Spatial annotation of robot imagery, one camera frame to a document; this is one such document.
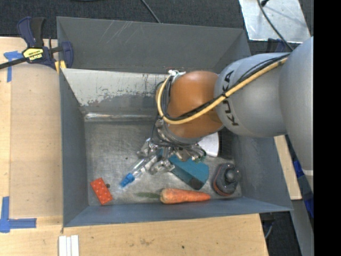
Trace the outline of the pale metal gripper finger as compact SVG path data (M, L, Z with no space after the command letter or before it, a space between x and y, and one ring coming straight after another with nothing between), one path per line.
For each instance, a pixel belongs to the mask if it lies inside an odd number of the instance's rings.
M174 169L175 165L173 165L168 159L161 159L150 166L149 173L151 175L155 175L157 173L171 172Z
M134 178L138 178L142 173L148 171L154 162L154 157L146 157L138 160L130 170L130 173Z

